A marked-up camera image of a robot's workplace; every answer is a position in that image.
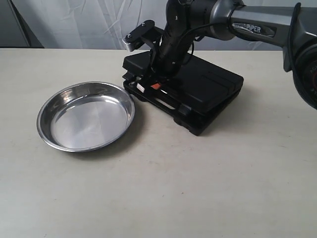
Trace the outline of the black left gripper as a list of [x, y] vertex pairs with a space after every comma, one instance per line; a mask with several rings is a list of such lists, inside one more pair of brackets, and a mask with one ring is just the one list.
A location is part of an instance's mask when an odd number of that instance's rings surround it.
[[[194, 41], [194, 34], [188, 32], [190, 29], [188, 23], [166, 24], [160, 42], [151, 49], [148, 76], [152, 81], [163, 82], [178, 74]], [[160, 89], [161, 85], [156, 83], [151, 87]], [[145, 91], [140, 84], [136, 88]]]

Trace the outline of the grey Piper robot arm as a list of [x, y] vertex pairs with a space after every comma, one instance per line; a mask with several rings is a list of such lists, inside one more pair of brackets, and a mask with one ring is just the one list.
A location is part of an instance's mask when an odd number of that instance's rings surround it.
[[166, 27], [150, 65], [163, 77], [175, 75], [192, 43], [203, 37], [234, 37], [282, 48], [283, 68], [311, 107], [317, 106], [317, 10], [313, 7], [247, 6], [241, 0], [170, 0]]

